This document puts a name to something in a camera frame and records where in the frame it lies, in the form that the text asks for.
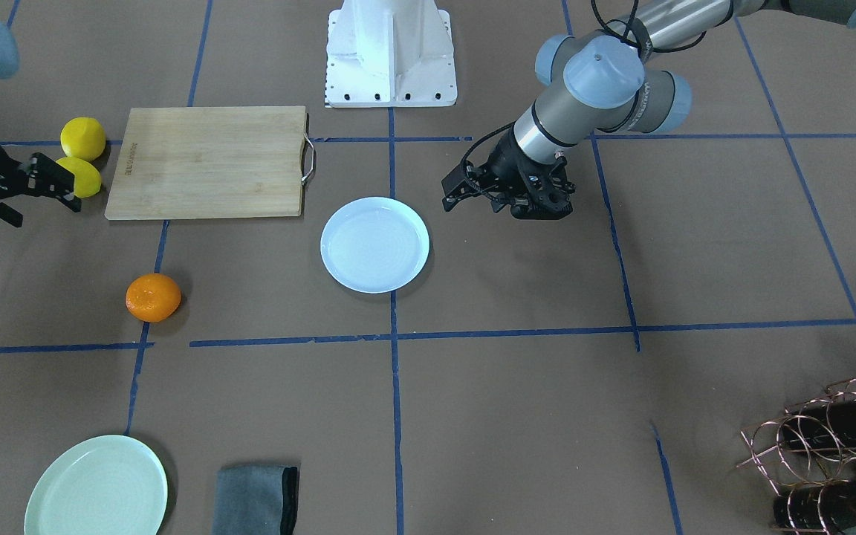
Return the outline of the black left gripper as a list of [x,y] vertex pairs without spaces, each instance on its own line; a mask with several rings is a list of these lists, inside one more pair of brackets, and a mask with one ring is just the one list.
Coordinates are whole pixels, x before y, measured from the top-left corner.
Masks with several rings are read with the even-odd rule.
[[485,197],[495,213],[507,209],[519,220],[560,220],[573,213],[575,185],[567,179],[564,156],[538,163],[520,148],[512,133],[497,142],[484,165],[459,163],[441,181],[444,211],[468,198]]

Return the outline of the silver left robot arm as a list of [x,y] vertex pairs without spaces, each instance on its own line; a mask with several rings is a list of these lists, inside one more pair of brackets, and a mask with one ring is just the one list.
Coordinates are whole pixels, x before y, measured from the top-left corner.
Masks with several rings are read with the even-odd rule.
[[442,207],[483,197],[493,211],[516,219],[557,220],[573,211],[575,185],[566,152],[595,132],[658,134],[680,126],[692,89],[649,59],[689,50],[711,28],[737,16],[778,10],[856,28],[856,1],[652,1],[599,21],[575,38],[551,37],[534,72],[544,91],[520,118],[497,129],[495,148],[481,165],[462,157],[442,180]]

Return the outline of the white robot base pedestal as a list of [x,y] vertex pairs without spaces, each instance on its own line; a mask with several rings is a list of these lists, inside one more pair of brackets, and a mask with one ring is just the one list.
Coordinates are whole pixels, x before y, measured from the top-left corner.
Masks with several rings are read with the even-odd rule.
[[344,1],[327,19],[327,108],[429,108],[458,101],[448,11],[434,1]]

